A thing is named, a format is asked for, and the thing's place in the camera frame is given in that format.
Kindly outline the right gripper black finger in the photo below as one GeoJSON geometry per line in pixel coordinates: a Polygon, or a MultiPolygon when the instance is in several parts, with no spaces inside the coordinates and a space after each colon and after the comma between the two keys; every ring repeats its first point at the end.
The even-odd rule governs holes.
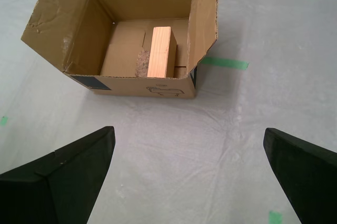
{"type": "Polygon", "coordinates": [[[263,147],[301,223],[336,223],[336,153],[275,128],[263,147]]]}
{"type": "Polygon", "coordinates": [[[105,126],[1,174],[1,223],[87,223],[115,148],[105,126]]]}

